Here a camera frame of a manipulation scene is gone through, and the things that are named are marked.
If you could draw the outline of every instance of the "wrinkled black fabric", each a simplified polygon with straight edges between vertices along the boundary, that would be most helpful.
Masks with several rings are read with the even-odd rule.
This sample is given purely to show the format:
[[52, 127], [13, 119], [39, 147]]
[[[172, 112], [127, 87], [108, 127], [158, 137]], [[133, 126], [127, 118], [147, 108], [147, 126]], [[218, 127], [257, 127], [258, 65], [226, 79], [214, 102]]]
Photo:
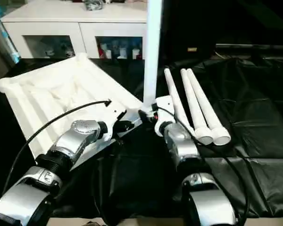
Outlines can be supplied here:
[[[142, 99], [142, 61], [94, 62]], [[50, 63], [53, 62], [22, 60], [8, 76]], [[178, 65], [172, 64], [170, 69], [190, 123], [179, 73], [182, 67], [193, 67], [219, 119], [231, 133], [231, 143], [215, 148], [230, 158], [247, 182], [249, 217], [283, 217], [283, 62], [233, 58], [200, 64], [181, 62], [177, 68]], [[157, 96], [167, 94], [164, 75], [159, 70]], [[9, 133], [20, 137], [19, 143], [23, 143], [23, 135], [15, 118], [11, 117], [10, 107], [2, 104], [4, 95], [0, 98], [0, 112], [9, 112], [8, 117], [0, 117], [1, 120], [5, 117], [3, 128], [8, 127]], [[109, 224], [116, 225], [124, 218], [140, 215], [182, 215], [176, 198], [182, 175], [176, 173], [164, 141], [147, 125], [139, 126], [121, 140], [71, 172], [57, 198], [54, 216], [102, 216]], [[9, 143], [2, 147], [2, 138], [0, 141], [1, 150], [13, 147]], [[15, 145], [13, 155], [17, 153], [15, 149], [19, 150], [19, 145]], [[199, 151], [206, 157], [233, 206], [242, 213], [245, 200], [241, 182], [227, 163], [210, 151], [210, 147], [199, 147]], [[10, 158], [0, 151], [0, 159], [3, 156]], [[27, 151], [22, 159], [29, 157]], [[11, 159], [2, 161], [0, 186]], [[30, 164], [21, 164], [18, 169], [26, 170]]]

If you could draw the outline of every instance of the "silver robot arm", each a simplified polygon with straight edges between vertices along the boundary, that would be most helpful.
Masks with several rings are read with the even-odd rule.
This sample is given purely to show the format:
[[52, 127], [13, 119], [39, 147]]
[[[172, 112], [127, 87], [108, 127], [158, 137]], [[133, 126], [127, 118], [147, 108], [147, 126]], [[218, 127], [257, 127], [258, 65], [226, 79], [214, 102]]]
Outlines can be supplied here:
[[63, 178], [85, 147], [108, 130], [104, 122], [74, 121], [46, 154], [36, 158], [37, 166], [31, 167], [0, 199], [0, 222], [15, 226], [46, 225]]
[[[174, 114], [170, 96], [157, 98], [156, 106]], [[189, 133], [170, 114], [159, 108], [154, 110], [158, 114], [155, 132], [163, 136], [177, 171], [187, 175], [182, 182], [182, 203], [187, 225], [235, 225], [234, 209], [212, 176], [210, 167], [200, 157]]]

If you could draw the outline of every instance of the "table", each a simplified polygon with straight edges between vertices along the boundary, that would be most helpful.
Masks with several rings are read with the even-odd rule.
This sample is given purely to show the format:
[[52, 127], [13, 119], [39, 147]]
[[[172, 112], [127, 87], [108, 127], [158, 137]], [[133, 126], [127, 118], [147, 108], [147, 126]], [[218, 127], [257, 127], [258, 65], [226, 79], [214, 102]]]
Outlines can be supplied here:
[[[143, 61], [93, 61], [142, 98]], [[54, 62], [22, 59], [7, 76]], [[187, 110], [176, 66], [172, 64], [170, 68]], [[194, 66], [217, 115], [232, 135], [232, 142], [218, 149], [230, 158], [247, 181], [251, 199], [249, 217], [283, 217], [283, 62], [232, 58], [181, 67], [189, 66]], [[166, 82], [160, 70], [157, 96], [166, 94]], [[123, 144], [115, 142], [72, 171], [57, 197], [58, 207], [53, 216], [94, 218], [100, 211], [113, 225], [137, 215], [168, 218], [181, 215], [180, 203], [173, 197], [180, 180], [164, 141], [147, 125], [139, 126], [122, 141]], [[0, 191], [24, 142], [8, 102], [0, 93]], [[199, 151], [226, 189], [232, 204], [242, 212], [244, 196], [235, 174], [209, 148], [200, 147]], [[14, 182], [33, 164], [29, 151], [20, 161]]]

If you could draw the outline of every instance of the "white vertical pole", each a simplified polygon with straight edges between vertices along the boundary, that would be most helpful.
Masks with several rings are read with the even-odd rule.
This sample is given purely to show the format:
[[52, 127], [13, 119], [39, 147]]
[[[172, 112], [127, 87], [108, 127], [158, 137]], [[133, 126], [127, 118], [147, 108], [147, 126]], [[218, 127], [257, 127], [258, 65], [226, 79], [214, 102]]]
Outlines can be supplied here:
[[201, 110], [204, 114], [204, 117], [207, 120], [209, 128], [212, 130], [213, 139], [215, 145], [225, 145], [230, 142], [231, 136], [223, 127], [220, 120], [218, 119], [212, 105], [208, 101], [208, 98], [204, 91], [202, 90], [197, 78], [195, 77], [192, 69], [187, 70], [188, 78], [191, 82]]
[[147, 46], [144, 75], [143, 103], [151, 106], [156, 97], [160, 24], [163, 0], [149, 0], [147, 12]]
[[206, 121], [202, 115], [192, 85], [188, 79], [187, 71], [185, 69], [181, 69], [180, 73], [183, 79], [184, 90], [187, 96], [191, 117], [193, 119], [193, 124], [195, 127], [196, 138], [201, 143], [208, 145], [213, 142], [212, 132], [207, 127]]
[[170, 69], [165, 69], [165, 77], [166, 77], [166, 83], [168, 85], [169, 94], [172, 97], [175, 114], [178, 117], [178, 119], [190, 130], [193, 136], [195, 136], [194, 129], [190, 126], [187, 115], [184, 111], [183, 104], [180, 100], [178, 91], [176, 89], [176, 85], [174, 83], [174, 80], [172, 78], [172, 74], [170, 72]]

